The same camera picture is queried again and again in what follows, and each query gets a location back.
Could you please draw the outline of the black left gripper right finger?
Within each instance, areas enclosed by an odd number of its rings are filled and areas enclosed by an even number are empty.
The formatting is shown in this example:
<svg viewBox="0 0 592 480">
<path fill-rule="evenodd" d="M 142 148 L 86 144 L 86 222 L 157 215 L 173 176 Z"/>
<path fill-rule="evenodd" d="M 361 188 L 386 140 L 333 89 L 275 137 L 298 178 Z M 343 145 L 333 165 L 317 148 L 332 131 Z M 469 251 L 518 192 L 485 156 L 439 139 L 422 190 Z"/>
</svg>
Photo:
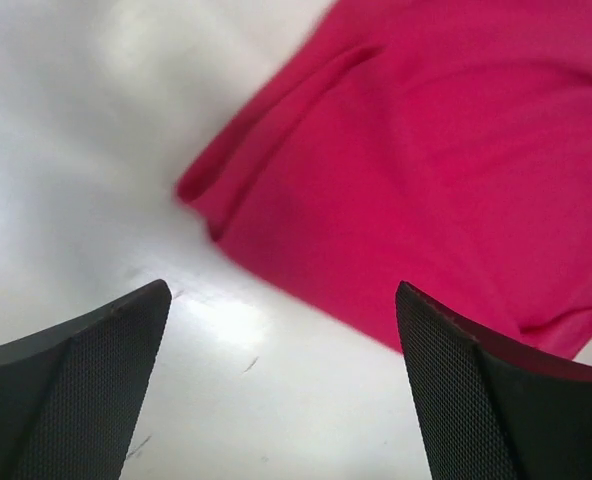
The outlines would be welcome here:
<svg viewBox="0 0 592 480">
<path fill-rule="evenodd" d="M 434 479 L 592 479 L 592 366 L 517 342 L 403 282 L 396 314 Z"/>
</svg>

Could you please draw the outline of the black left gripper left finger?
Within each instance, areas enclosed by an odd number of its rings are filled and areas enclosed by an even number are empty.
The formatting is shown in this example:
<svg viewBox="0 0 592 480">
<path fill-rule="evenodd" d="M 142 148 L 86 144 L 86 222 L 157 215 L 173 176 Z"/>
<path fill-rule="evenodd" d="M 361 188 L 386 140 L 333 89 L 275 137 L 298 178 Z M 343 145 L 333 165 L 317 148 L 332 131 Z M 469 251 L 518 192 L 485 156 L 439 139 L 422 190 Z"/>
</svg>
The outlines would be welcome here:
<svg viewBox="0 0 592 480">
<path fill-rule="evenodd" d="M 171 304 L 155 280 L 0 345 L 0 479 L 117 479 Z"/>
</svg>

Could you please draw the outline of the magenta t-shirt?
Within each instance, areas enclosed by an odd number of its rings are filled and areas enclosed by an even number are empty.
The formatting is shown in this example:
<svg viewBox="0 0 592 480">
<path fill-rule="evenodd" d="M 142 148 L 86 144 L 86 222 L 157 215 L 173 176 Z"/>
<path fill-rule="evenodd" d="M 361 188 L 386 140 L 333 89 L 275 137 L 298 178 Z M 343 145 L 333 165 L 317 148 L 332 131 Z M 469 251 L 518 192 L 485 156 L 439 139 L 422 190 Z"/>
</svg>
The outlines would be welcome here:
<svg viewBox="0 0 592 480">
<path fill-rule="evenodd" d="M 232 260 L 391 348 L 405 281 L 573 358 L 592 338 L 592 1 L 339 1 L 177 195 Z"/>
</svg>

